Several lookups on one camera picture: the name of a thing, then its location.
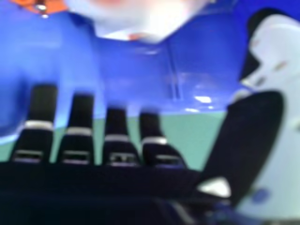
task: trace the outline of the blue surface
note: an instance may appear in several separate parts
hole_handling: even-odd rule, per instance
[[[246,21],[265,6],[300,16],[297,0],[219,0],[165,42],[103,40],[69,13],[45,20],[8,0],[0,2],[0,135],[13,133],[26,115],[35,83],[56,83],[56,126],[64,126],[75,91],[96,95],[95,117],[109,103],[163,113],[224,110],[239,88]]]

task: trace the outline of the green surface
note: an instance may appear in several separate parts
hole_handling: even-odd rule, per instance
[[[202,169],[209,156],[209,152],[218,133],[224,113],[210,113],[198,115],[163,116],[162,125],[166,136],[184,156],[189,167]],[[128,127],[133,143],[138,149],[139,133],[138,118],[130,118]],[[104,120],[95,120],[94,140],[96,149],[96,163],[101,162],[101,145],[103,141]],[[55,162],[57,148],[64,133],[64,128],[55,132],[51,162]],[[6,161],[13,143],[0,146],[0,161]]]

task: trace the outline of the white triangular patch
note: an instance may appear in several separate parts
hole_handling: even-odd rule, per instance
[[[231,196],[229,183],[224,177],[206,180],[199,184],[197,189],[198,191],[222,198],[228,198]]]

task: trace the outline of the orange object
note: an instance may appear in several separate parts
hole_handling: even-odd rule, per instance
[[[23,6],[31,12],[39,13],[35,8],[35,0],[11,0],[12,2]],[[47,13],[57,13],[67,10],[67,6],[64,4],[63,0],[45,0],[45,5],[47,6]]]

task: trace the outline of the blue container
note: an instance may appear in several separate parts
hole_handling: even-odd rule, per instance
[[[89,22],[69,13],[45,20],[0,2],[0,135],[16,131],[36,83],[60,89],[56,126],[68,120],[74,92],[96,95],[95,118],[109,103],[165,114],[222,111],[240,88],[247,19],[274,7],[300,18],[299,0],[217,0],[158,45],[96,38]]]

